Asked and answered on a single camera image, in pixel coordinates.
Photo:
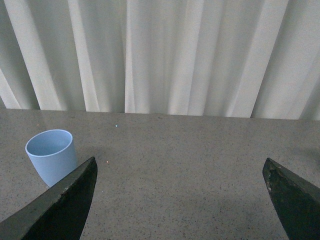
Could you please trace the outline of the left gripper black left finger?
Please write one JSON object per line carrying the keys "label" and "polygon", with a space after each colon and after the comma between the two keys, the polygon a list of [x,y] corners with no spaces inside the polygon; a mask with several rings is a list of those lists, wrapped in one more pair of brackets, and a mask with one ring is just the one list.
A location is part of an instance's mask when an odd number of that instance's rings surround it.
{"label": "left gripper black left finger", "polygon": [[98,175],[89,158],[47,191],[0,223],[2,240],[78,240]]}

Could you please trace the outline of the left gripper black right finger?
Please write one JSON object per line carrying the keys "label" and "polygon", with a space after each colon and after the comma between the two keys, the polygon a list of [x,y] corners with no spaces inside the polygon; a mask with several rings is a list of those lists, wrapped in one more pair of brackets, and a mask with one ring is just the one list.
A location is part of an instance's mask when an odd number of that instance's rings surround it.
{"label": "left gripper black right finger", "polygon": [[320,188],[267,158],[262,175],[277,216],[290,240],[320,238]]}

